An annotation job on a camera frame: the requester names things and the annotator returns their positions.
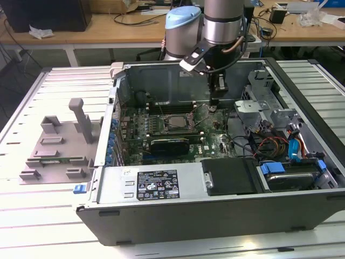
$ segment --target computer case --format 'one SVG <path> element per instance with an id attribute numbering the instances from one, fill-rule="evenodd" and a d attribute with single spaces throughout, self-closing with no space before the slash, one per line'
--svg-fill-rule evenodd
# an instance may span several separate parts
<path id="1" fill-rule="evenodd" d="M 41 30 L 85 31 L 91 21 L 89 0 L 0 0 L 15 32 Z"/>

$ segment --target black plastic cover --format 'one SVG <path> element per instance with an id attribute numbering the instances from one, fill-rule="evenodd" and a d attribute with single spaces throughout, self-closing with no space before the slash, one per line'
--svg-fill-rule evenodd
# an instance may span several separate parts
<path id="1" fill-rule="evenodd" d="M 252 162 L 253 159 L 246 158 L 202 160 L 203 171 L 211 175 L 213 183 L 208 194 L 217 196 L 262 193 L 259 175 Z"/>

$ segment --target warning label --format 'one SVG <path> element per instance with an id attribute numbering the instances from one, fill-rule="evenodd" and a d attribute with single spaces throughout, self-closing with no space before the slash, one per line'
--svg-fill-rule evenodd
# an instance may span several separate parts
<path id="1" fill-rule="evenodd" d="M 139 201 L 180 198 L 176 170 L 138 172 Z"/>

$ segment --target aluminum extrusion table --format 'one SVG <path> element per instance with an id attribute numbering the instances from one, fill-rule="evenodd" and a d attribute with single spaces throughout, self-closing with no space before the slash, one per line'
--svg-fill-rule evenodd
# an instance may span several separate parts
<path id="1" fill-rule="evenodd" d="M 345 142 L 344 88 L 317 64 L 279 64 Z M 104 247 L 73 210 L 74 204 L 87 199 L 85 194 L 72 193 L 75 184 L 20 186 L 17 177 L 42 132 L 43 116 L 57 115 L 60 121 L 75 121 L 68 102 L 81 97 L 85 113 L 91 120 L 98 120 L 104 114 L 112 84 L 108 66 L 42 72 L 0 134 L 0 258 L 196 255 L 193 258 L 267 259 L 345 255 L 345 212 L 335 214 L 311 231 Z"/>

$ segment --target white sticker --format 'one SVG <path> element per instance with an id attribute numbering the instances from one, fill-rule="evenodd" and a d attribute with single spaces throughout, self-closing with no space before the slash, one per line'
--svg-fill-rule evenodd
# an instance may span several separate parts
<path id="1" fill-rule="evenodd" d="M 177 190 L 166 190 L 165 194 L 178 194 Z"/>
<path id="2" fill-rule="evenodd" d="M 193 77 L 193 75 L 191 75 L 185 71 L 180 71 L 180 77 Z"/>
<path id="3" fill-rule="evenodd" d="M 121 176 L 137 176 L 139 168 L 125 168 L 122 169 Z"/>

